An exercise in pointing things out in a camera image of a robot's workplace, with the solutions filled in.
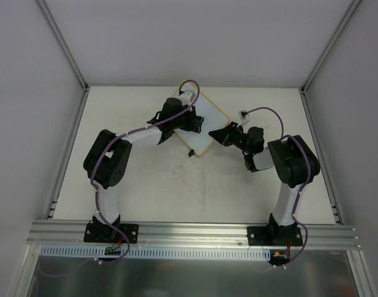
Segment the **white whiteboard yellow frame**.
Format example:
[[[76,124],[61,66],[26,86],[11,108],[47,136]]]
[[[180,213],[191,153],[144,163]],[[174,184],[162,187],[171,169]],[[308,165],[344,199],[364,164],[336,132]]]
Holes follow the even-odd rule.
[[[197,115],[204,118],[201,133],[186,132],[180,129],[177,129],[174,132],[190,150],[193,149],[195,151],[195,155],[201,157],[214,142],[214,139],[210,137],[208,133],[229,125],[230,118],[202,91],[200,91],[199,97],[194,106]]]

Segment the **black whiteboard eraser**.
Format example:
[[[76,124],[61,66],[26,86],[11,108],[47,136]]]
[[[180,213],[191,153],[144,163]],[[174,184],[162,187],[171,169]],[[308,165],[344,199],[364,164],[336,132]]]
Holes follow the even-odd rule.
[[[200,120],[196,120],[192,131],[198,134],[201,133],[203,123],[204,123],[204,118],[201,118]]]

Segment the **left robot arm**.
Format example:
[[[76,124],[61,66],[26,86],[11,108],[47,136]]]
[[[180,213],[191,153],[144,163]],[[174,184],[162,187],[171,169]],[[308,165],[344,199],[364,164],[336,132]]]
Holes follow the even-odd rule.
[[[95,188],[96,212],[93,223],[105,241],[114,241],[120,234],[120,214],[116,197],[109,188],[123,178],[133,148],[159,145],[167,141],[177,129],[201,132],[203,119],[196,114],[197,97],[189,99],[188,92],[167,98],[163,107],[147,126],[121,134],[104,129],[95,139],[85,157],[83,168]]]

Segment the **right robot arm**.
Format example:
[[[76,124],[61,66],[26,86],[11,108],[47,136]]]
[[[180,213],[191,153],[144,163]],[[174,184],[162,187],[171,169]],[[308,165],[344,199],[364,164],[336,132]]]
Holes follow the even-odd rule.
[[[247,227],[248,245],[302,246],[304,237],[295,215],[303,190],[320,173],[320,163],[303,138],[284,136],[265,143],[262,128],[251,127],[245,132],[236,122],[208,134],[225,147],[233,145],[240,149],[250,172],[273,168],[281,182],[268,223],[262,228]]]

